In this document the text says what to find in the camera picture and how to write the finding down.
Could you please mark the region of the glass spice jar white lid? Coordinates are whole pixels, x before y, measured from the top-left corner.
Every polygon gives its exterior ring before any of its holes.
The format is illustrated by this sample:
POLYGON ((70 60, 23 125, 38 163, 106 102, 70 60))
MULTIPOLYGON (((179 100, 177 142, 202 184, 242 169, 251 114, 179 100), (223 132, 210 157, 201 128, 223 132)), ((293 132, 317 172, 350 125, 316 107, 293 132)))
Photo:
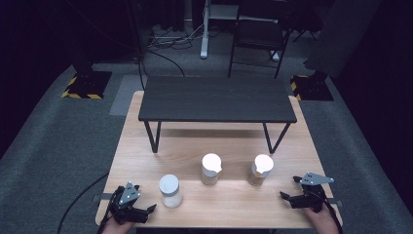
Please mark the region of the glass spice jar white lid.
POLYGON ((202 182, 205 185, 214 185, 222 171, 221 158, 214 153, 208 153, 202 159, 202 182))
POLYGON ((273 159, 266 154, 259 154, 251 164, 247 175, 248 182, 253 186, 259 186, 274 168, 273 159))

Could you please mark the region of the glass jar of white powder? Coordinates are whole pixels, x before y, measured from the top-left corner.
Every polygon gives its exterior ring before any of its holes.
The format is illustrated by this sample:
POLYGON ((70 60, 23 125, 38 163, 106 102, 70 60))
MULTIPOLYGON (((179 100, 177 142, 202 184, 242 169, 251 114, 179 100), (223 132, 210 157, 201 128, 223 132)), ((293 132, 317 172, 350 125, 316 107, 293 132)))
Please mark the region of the glass jar of white powder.
POLYGON ((176 175, 164 175, 159 181, 159 190, 163 203, 168 208, 177 208, 183 201, 180 193, 179 179, 176 175))

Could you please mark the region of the black stand pole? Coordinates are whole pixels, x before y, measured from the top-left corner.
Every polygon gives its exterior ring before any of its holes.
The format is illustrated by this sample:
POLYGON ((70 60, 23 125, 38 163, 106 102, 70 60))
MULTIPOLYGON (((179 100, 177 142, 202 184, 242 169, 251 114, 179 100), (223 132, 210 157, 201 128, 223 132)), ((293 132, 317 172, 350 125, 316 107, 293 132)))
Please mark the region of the black stand pole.
POLYGON ((137 0, 125 0, 125 2, 134 47, 133 62, 139 64, 143 60, 145 48, 144 40, 141 35, 141 26, 139 20, 140 7, 137 0))

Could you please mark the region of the person's left hand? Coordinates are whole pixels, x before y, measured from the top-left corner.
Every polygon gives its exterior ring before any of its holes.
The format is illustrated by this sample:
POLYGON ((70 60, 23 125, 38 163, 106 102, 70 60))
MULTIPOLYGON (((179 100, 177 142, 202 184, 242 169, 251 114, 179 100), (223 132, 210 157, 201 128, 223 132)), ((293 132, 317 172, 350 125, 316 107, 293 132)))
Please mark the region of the person's left hand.
POLYGON ((109 219, 104 225, 101 234, 128 234, 133 227, 133 222, 119 224, 116 220, 109 219))

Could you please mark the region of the black raised shelf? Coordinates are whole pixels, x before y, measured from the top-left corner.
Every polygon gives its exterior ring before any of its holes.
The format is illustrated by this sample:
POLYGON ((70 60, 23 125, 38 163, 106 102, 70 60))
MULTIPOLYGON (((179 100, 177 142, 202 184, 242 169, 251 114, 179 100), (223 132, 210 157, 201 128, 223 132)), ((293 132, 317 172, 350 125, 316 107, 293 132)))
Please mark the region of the black raised shelf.
POLYGON ((283 137, 297 122, 283 83, 276 79, 166 77, 147 80, 138 120, 158 151, 164 122, 283 123, 283 137))

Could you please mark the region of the black stand base hazard tape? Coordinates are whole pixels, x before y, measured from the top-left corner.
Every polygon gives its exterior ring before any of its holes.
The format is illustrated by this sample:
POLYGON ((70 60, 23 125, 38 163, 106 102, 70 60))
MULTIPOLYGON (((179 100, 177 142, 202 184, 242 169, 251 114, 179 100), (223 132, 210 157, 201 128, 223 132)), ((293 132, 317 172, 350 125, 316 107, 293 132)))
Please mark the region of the black stand base hazard tape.
POLYGON ((61 96, 63 98, 103 99, 111 75, 109 71, 93 71, 90 76, 75 74, 61 96))
POLYGON ((333 101, 325 80, 327 75, 315 71, 312 75, 293 75, 290 86, 294 96, 298 100, 333 101))

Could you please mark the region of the person's right hand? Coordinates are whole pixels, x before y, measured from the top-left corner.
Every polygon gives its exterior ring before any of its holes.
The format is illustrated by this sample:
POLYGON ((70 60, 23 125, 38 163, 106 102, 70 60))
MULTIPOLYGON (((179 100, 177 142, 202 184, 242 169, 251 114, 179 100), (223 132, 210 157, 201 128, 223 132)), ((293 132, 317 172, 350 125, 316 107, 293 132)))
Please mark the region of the person's right hand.
POLYGON ((318 213, 315 213, 311 208, 304 208, 302 212, 313 224, 318 234, 340 234, 326 204, 322 205, 322 209, 318 213))

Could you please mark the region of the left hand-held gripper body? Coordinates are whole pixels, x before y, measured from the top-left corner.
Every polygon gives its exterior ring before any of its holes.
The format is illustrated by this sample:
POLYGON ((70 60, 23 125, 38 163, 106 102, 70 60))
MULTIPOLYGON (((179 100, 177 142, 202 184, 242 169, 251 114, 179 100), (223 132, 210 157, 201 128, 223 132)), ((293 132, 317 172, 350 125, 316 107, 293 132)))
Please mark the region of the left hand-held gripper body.
POLYGON ((146 210, 136 209, 133 205, 140 197, 138 190, 129 181, 125 186, 119 186, 109 201, 109 211, 119 224, 125 222, 145 223, 148 220, 146 210))

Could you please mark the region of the black chair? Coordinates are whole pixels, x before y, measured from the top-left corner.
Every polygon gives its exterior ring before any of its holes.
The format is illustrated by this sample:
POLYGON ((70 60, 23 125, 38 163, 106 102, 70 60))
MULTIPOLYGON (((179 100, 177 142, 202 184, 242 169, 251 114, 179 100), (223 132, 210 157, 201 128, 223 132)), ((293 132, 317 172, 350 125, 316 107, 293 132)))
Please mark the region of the black chair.
POLYGON ((290 0, 242 0, 235 20, 228 77, 232 75, 235 49, 248 48, 270 52, 270 60, 279 56, 274 75, 277 78, 297 13, 290 0))

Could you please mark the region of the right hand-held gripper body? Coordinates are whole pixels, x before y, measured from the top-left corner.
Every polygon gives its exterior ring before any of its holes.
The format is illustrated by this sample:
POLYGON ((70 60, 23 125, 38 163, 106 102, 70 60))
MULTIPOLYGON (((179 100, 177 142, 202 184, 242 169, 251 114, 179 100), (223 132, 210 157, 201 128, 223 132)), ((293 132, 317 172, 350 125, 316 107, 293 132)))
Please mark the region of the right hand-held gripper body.
POLYGON ((301 182, 296 182, 301 185, 302 195, 292 196, 288 201, 292 209, 311 208, 315 213, 322 209, 322 204, 326 200, 323 185, 325 183, 332 183, 332 177, 318 175, 307 172, 301 176, 301 182))

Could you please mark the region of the white desk leg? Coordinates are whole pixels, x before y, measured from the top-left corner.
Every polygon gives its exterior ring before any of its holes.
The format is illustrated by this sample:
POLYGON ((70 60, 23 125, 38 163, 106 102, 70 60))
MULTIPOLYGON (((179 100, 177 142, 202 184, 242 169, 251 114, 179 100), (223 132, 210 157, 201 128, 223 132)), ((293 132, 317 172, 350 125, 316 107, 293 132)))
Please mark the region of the white desk leg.
POLYGON ((208 23, 210 16, 210 0, 205 0, 204 10, 203 10, 203 36, 202 45, 200 50, 200 58, 207 59, 208 56, 208 23))

